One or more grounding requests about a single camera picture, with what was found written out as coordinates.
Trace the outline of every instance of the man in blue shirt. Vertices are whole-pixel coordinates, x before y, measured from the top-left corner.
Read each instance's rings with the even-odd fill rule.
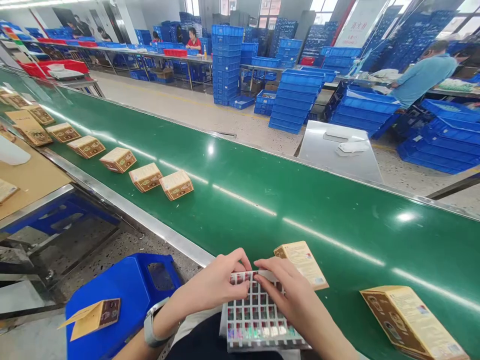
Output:
[[[459,63],[445,53],[448,47],[448,41],[437,41],[428,48],[427,58],[417,62],[391,84],[393,91],[390,95],[401,103],[400,109],[408,109],[428,90],[453,75]]]

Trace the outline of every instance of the hand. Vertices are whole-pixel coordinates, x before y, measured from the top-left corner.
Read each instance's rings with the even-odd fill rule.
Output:
[[[282,284],[285,295],[261,275],[254,279],[266,290],[280,311],[306,342],[324,360],[358,359],[358,354],[333,321],[309,281],[288,259],[271,257],[254,262],[270,270]]]

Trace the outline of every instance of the blue shirt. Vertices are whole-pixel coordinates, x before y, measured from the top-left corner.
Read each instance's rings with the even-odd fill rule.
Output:
[[[400,86],[390,95],[401,102],[401,109],[407,109],[428,90],[451,77],[457,65],[457,60],[447,53],[423,59],[396,81]]]

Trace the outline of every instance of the woman in red shirt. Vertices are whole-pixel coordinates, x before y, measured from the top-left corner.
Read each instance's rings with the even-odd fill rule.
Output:
[[[202,43],[197,37],[197,30],[195,30],[194,27],[191,27],[188,29],[188,33],[190,35],[190,40],[188,40],[188,43],[186,44],[186,48],[199,50],[200,54],[202,54]]]

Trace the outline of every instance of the smartwatch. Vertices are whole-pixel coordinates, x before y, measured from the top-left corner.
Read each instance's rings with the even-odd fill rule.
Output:
[[[154,316],[159,312],[159,310],[167,303],[170,297],[163,299],[160,302],[157,302],[151,307],[150,310],[146,313],[145,321],[143,322],[143,329],[145,332],[145,342],[150,348],[158,348],[162,345],[165,345],[170,338],[175,334],[175,331],[165,338],[158,338],[154,334]]]

